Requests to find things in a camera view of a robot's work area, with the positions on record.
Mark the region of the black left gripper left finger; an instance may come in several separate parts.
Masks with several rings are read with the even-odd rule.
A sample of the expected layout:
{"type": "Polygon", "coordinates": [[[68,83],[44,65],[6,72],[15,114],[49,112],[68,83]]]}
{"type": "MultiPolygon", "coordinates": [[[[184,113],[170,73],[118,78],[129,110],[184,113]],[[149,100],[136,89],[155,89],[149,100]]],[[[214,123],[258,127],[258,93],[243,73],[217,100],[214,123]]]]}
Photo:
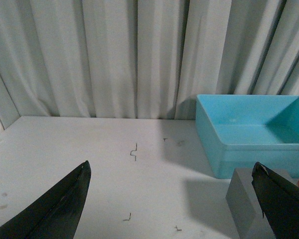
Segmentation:
{"type": "Polygon", "coordinates": [[[0,239],[72,239],[91,179],[83,162],[31,205],[0,226],[0,239]]]}

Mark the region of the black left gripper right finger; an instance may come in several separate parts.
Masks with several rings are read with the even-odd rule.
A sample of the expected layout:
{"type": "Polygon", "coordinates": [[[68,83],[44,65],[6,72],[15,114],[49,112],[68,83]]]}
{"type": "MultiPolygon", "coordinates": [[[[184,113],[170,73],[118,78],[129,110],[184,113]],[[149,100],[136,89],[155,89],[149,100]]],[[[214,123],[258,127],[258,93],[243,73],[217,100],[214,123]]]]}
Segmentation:
{"type": "Polygon", "coordinates": [[[299,187],[256,162],[252,186],[277,239],[299,239],[299,187]]]}

